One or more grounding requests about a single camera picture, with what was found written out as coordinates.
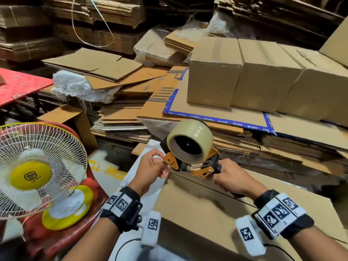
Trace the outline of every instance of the tape dispenser handle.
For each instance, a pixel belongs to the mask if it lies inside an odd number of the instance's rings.
[[[214,170],[214,174],[220,174],[221,173],[221,165],[218,163],[217,166],[215,167],[215,170]],[[242,195],[242,194],[237,194],[237,193],[233,193],[232,191],[229,191],[234,198],[236,199],[240,199],[240,198],[244,198],[245,196]]]

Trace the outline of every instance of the table fan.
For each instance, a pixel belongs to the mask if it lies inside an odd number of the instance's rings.
[[[0,127],[0,219],[44,211],[42,224],[62,230],[91,208],[93,191],[79,185],[87,153],[71,132],[46,123]]]

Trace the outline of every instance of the fan logo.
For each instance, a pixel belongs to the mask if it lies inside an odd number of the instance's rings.
[[[37,178],[38,178],[38,175],[34,171],[30,171],[24,174],[24,179],[28,181],[36,180]]]

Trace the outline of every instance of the person's left hand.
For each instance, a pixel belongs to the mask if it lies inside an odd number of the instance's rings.
[[[149,191],[150,185],[153,184],[158,177],[165,179],[168,176],[169,168],[167,164],[160,158],[154,158],[154,156],[159,156],[162,159],[164,158],[164,154],[157,149],[152,149],[147,152],[142,156],[135,177],[128,185],[128,187],[136,191],[140,197]]]

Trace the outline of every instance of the fan guard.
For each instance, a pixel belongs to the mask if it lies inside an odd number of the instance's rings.
[[[44,210],[85,176],[87,153],[72,133],[45,123],[0,127],[0,219]]]

